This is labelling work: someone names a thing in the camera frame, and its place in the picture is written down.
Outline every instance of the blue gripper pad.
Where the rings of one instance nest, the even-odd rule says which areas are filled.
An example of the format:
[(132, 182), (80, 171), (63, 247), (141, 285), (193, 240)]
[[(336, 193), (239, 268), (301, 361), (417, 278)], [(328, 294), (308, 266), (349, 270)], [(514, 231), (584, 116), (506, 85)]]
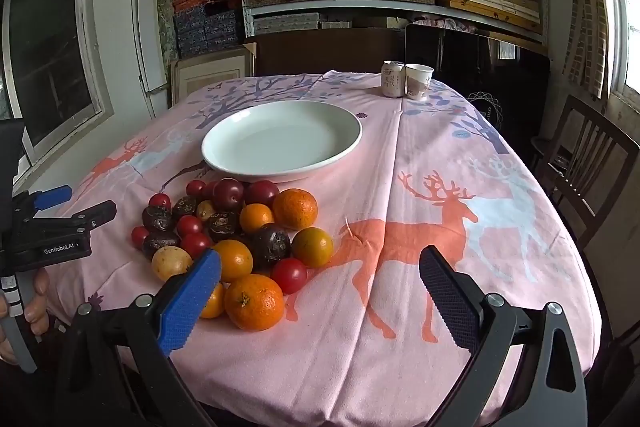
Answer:
[(36, 210), (47, 210), (47, 208), (70, 200), (71, 195), (71, 187), (69, 187), (69, 185), (62, 185), (62, 187), (52, 188), (51, 190), (46, 190), (38, 194), (33, 201), (33, 206)]
[(480, 344), (478, 312), (465, 296), (457, 279), (458, 274), (435, 247), (427, 247), (420, 253), (420, 279), (431, 295), (449, 333), (458, 347), (468, 349), (471, 355)]
[(158, 344), (166, 357), (184, 346), (191, 330), (207, 304), (213, 289), (220, 282), (222, 265), (218, 252), (206, 250), (160, 315)]

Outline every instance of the pile of fruit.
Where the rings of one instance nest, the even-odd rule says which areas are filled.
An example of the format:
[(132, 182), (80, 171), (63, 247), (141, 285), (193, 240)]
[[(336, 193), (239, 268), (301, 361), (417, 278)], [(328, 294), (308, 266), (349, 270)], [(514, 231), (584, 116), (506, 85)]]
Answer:
[[(306, 269), (323, 266), (334, 253), (331, 236), (312, 227), (318, 202), (306, 190), (280, 192), (267, 180), (245, 186), (225, 178), (193, 180), (186, 194), (174, 205), (166, 194), (153, 195), (131, 240), (163, 281), (187, 272), (207, 248), (218, 252), (221, 282), (203, 319), (226, 312), (243, 330), (271, 328), (284, 314), (284, 294), (300, 290)], [(297, 231), (293, 241), (287, 230)]]

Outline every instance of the human hand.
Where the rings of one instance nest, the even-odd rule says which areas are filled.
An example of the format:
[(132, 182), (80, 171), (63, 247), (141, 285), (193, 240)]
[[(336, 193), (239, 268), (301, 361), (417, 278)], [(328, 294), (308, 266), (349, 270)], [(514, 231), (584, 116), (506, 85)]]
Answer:
[[(24, 318), (31, 323), (31, 331), (34, 335), (42, 335), (49, 329), (49, 315), (47, 315), (47, 289), (49, 288), (49, 275), (44, 268), (40, 268), (33, 278), (33, 288), (36, 296), (24, 309)], [(4, 297), (0, 297), (0, 319), (9, 312), (8, 304)], [(14, 350), (0, 327), (0, 359), (9, 363), (17, 363)]]

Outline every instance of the orange deer print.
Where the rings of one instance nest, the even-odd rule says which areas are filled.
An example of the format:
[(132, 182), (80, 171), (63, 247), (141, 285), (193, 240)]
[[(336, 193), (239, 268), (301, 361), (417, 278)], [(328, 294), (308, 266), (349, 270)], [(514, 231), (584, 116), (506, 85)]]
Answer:
[(124, 144), (123, 153), (120, 156), (116, 156), (115, 158), (107, 156), (107, 158), (101, 160), (100, 163), (98, 163), (98, 165), (96, 165), (91, 170), (89, 175), (80, 183), (78, 188), (82, 187), (83, 185), (84, 188), (82, 189), (82, 192), (80, 192), (76, 200), (80, 198), (80, 196), (82, 196), (100, 176), (111, 171), (111, 169), (122, 165), (124, 162), (128, 162), (133, 158), (133, 156), (143, 152), (145, 149), (146, 137), (143, 137), (135, 140), (135, 142), (133, 142), (131, 145), (129, 145), (129, 142), (126, 142), (126, 144)]
[[(362, 261), (360, 269), (353, 276), (353, 286), (358, 292), (365, 313), (371, 324), (382, 331), (386, 339), (394, 339), (396, 333), (374, 311), (369, 301), (369, 282), (386, 261), (400, 261), (401, 263), (417, 265), (420, 252), (428, 245), (435, 245), (449, 264), (455, 268), (462, 259), (465, 250), (466, 233), (463, 218), (476, 223), (478, 217), (469, 210), (463, 200), (470, 200), (474, 196), (466, 193), (466, 188), (460, 188), (451, 182), (451, 188), (446, 188), (440, 175), (434, 171), (424, 178), (424, 186), (429, 195), (420, 194), (409, 185), (411, 174), (402, 172), (398, 179), (412, 195), (425, 201), (431, 201), (435, 206), (442, 207), (442, 223), (395, 223), (381, 219), (365, 219), (354, 223), (347, 223), (340, 229), (340, 247), (334, 253), (329, 263), (316, 270), (312, 277), (320, 275), (324, 270), (335, 266), (342, 266), (351, 261)], [(433, 301), (427, 293), (426, 314), (422, 325), (422, 338), (431, 343), (438, 339), (431, 331), (433, 318)], [(298, 320), (295, 310), (296, 298), (293, 294), (287, 299), (286, 317), (290, 321)]]

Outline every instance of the paper cup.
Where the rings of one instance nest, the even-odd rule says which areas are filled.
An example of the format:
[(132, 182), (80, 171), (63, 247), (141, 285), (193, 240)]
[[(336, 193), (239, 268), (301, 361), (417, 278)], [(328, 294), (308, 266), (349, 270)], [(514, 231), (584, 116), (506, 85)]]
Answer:
[(406, 95), (412, 100), (425, 100), (431, 85), (433, 68), (421, 64), (407, 64), (406, 70)]

